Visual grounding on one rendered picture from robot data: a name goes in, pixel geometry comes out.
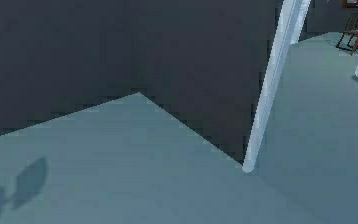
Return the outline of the dark wooden chair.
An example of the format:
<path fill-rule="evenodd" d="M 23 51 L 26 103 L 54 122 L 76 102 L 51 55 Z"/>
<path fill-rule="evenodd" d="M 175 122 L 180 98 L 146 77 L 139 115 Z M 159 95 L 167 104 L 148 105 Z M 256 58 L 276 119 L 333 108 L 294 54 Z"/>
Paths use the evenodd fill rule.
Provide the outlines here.
<path fill-rule="evenodd" d="M 342 36 L 336 44 L 336 47 L 341 50 L 351 51 L 353 45 L 351 41 L 354 37 L 357 37 L 358 34 L 358 13 L 351 13 L 349 19 L 346 22 Z M 347 42 L 347 47 L 344 48 L 341 46 L 341 42 L 345 35 L 349 35 L 349 40 Z"/>

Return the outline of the white door frame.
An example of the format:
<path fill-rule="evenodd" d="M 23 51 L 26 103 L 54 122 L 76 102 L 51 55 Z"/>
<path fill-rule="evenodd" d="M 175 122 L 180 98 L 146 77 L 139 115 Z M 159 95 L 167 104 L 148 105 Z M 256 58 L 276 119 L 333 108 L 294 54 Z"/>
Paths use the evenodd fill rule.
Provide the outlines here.
<path fill-rule="evenodd" d="M 284 0 L 242 165 L 254 170 L 289 47 L 298 42 L 311 0 Z"/>

